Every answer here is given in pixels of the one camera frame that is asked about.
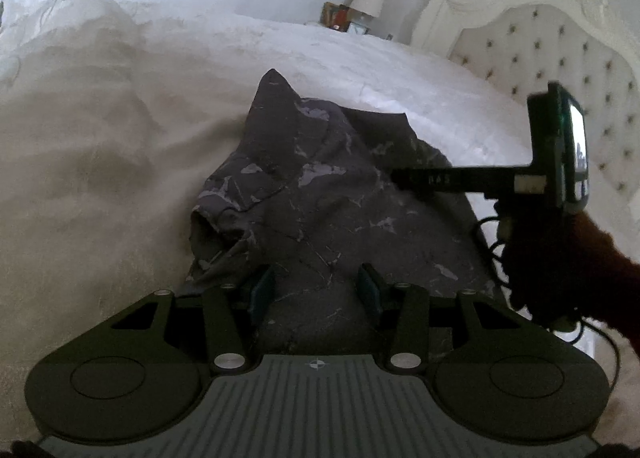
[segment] headboard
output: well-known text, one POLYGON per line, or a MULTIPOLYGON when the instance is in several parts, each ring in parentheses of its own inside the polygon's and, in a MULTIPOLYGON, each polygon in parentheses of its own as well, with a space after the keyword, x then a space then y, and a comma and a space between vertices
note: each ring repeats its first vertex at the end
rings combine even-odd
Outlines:
POLYGON ((559 80, 587 115, 592 166, 640 200, 640 43, 607 0, 431 0, 411 46, 522 104, 559 80))

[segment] white bedspread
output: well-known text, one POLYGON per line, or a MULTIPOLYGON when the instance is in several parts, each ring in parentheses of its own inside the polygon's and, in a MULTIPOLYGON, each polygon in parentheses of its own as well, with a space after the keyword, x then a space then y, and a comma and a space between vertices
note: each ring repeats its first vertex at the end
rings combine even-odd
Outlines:
MULTIPOLYGON (((530 161, 523 107, 407 46, 215 10, 44 4, 0 33, 0 449, 38 437, 22 396, 38 359, 185 277, 194 199, 270 68, 303 96, 405 112, 456 165, 530 161)), ((628 210, 594 173, 591 214, 631 254, 628 210)))

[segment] upholstered headboard panel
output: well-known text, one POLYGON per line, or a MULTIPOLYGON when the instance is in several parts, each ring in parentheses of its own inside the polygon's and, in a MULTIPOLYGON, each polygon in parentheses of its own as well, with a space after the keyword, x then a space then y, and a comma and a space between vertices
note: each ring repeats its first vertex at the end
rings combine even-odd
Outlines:
POLYGON ((627 202, 636 195, 640 44, 606 0, 431 0, 412 46, 463 65, 522 104, 558 80, 587 114, 592 166, 627 202))
POLYGON ((522 104, 559 80, 587 115, 592 163, 630 199, 640 186, 640 94, 629 63, 550 5, 505 11, 463 30, 450 60, 522 104))

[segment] bed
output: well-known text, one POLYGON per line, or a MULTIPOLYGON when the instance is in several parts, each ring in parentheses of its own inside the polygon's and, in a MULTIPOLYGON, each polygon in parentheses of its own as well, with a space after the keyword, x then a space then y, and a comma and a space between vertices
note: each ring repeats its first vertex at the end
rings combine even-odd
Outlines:
MULTIPOLYGON (((521 104, 549 80, 567 87, 586 114, 596 189, 587 211, 638 261, 640 43, 607 0, 430 0, 411 46, 465 67, 521 104)), ((485 234, 495 239, 495 229, 485 234)), ((640 362, 610 334, 622 349, 622 378, 596 437, 638 446, 640 362)), ((587 333, 580 348, 612 376, 606 342, 587 333)))

